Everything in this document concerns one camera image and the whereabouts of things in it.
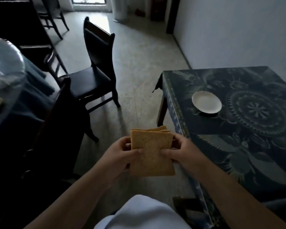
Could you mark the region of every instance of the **white shirt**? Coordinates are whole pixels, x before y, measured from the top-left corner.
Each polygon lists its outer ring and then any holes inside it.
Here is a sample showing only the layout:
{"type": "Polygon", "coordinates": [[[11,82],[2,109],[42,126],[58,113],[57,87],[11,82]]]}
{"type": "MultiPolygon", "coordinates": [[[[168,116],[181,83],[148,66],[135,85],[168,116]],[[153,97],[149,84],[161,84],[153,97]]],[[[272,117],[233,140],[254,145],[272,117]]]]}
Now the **white shirt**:
{"type": "Polygon", "coordinates": [[[191,227],[167,204],[143,195],[133,196],[115,215],[102,219],[95,229],[176,229],[191,227]]]}

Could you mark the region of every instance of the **chair backrest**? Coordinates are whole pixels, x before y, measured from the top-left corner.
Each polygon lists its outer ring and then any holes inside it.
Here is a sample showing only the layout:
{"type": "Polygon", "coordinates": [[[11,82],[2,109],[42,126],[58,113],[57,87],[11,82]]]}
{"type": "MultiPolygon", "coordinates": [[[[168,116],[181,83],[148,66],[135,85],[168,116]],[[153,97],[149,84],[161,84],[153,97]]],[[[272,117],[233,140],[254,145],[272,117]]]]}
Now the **chair backrest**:
{"type": "Polygon", "coordinates": [[[84,129],[90,117],[70,92],[65,78],[57,100],[26,155],[26,170],[63,178],[73,173],[84,129]]]}
{"type": "Polygon", "coordinates": [[[115,34],[108,34],[106,31],[89,21],[89,17],[84,21],[84,38],[88,55],[92,65],[96,65],[112,81],[116,81],[116,76],[112,62],[112,48],[115,34]]]}
{"type": "Polygon", "coordinates": [[[48,13],[52,15],[55,12],[55,10],[60,8],[58,0],[42,0],[42,3],[44,4],[44,7],[48,11],[48,13]]]}
{"type": "Polygon", "coordinates": [[[0,38],[18,47],[53,46],[32,0],[0,1],[0,38]]]}

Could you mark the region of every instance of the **left hand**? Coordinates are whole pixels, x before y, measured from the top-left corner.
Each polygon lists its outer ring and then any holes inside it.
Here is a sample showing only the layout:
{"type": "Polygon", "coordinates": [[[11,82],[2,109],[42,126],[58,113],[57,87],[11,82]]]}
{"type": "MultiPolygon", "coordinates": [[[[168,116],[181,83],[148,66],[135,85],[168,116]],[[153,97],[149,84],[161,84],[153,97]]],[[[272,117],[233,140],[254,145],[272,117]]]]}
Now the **left hand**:
{"type": "Polygon", "coordinates": [[[100,172],[109,184],[126,169],[127,164],[143,152],[142,149],[130,149],[130,137],[122,137],[114,142],[95,164],[95,168],[101,169],[100,172]]]}

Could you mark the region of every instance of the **table leg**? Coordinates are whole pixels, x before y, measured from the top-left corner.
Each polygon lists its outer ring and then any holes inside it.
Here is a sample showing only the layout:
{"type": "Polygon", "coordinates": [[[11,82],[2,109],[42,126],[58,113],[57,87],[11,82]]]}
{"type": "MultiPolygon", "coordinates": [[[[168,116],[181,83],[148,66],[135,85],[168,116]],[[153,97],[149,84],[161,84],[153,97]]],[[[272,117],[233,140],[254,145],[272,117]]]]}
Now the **table leg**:
{"type": "Polygon", "coordinates": [[[161,105],[160,105],[159,113],[158,113],[158,118],[157,118],[157,125],[158,125],[158,127],[160,127],[161,125],[163,125],[163,120],[164,120],[166,111],[167,111],[167,99],[166,99],[166,97],[164,97],[164,95],[163,95],[163,96],[162,96],[162,100],[161,100],[161,105]]]}

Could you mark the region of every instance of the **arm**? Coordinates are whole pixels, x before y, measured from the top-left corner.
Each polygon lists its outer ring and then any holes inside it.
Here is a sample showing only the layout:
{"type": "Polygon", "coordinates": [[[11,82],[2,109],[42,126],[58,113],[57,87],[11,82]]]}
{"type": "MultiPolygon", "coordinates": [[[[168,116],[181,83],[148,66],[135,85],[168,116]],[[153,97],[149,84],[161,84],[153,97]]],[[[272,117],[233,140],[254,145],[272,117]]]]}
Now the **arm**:
{"type": "Polygon", "coordinates": [[[93,208],[112,182],[141,150],[130,150],[130,137],[110,146],[102,158],[84,176],[68,188],[52,205],[25,229],[82,228],[93,208]]]}
{"type": "Polygon", "coordinates": [[[286,223],[212,163],[192,142],[175,134],[176,150],[161,152],[180,164],[208,191],[232,229],[286,228],[286,223]]]}

